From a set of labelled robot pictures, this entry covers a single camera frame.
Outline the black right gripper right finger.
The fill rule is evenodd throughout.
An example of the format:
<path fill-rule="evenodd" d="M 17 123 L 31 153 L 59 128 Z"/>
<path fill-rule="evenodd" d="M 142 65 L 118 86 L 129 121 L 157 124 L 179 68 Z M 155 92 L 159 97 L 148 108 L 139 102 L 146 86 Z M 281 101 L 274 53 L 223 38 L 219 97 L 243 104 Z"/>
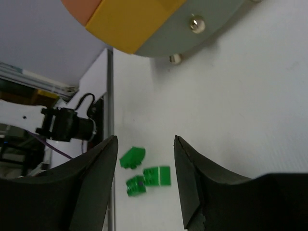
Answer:
<path fill-rule="evenodd" d="M 188 231 L 305 231 L 306 173 L 251 179 L 225 169 L 175 136 L 183 226 Z"/>

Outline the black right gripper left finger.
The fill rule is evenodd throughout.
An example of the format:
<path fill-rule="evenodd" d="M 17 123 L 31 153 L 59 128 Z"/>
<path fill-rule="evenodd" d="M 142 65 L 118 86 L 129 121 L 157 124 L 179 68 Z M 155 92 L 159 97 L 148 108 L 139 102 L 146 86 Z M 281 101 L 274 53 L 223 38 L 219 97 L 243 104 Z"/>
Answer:
<path fill-rule="evenodd" d="M 0 181 L 3 231 L 100 231 L 110 197 L 118 139 L 34 177 Z"/>

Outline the green square lego brick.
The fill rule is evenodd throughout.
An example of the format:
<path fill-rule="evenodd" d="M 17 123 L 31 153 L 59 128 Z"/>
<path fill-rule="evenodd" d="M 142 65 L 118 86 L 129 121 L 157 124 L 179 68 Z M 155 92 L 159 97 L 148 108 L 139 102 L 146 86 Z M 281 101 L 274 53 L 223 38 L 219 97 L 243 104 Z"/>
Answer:
<path fill-rule="evenodd" d="M 170 166 L 157 166 L 143 170 L 145 186 L 171 186 Z"/>
<path fill-rule="evenodd" d="M 142 175 L 136 175 L 126 181 L 127 194 L 129 197 L 138 196 L 146 193 L 146 187 L 144 185 L 144 177 Z"/>

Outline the green curved lego brick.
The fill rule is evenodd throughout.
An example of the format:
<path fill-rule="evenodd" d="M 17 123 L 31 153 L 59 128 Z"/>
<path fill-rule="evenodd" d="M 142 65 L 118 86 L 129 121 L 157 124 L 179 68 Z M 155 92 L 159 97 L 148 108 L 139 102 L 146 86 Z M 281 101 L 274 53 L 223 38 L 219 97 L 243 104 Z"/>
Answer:
<path fill-rule="evenodd" d="M 133 146 L 120 158 L 120 166 L 124 169 L 135 169 L 141 165 L 145 154 L 145 148 Z"/>

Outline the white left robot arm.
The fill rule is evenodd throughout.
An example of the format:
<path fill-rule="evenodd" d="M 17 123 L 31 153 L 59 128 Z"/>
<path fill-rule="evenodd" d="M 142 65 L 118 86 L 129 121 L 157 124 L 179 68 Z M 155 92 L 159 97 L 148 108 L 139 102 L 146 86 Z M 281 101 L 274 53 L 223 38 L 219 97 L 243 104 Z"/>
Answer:
<path fill-rule="evenodd" d="M 87 108 L 87 118 L 78 117 L 77 110 L 87 96 L 92 97 Z M 94 102 L 95 96 L 92 93 L 82 96 L 74 109 L 46 108 L 1 100 L 0 122 L 55 141 L 70 142 L 71 139 L 90 141 L 97 132 L 96 123 L 90 117 Z"/>

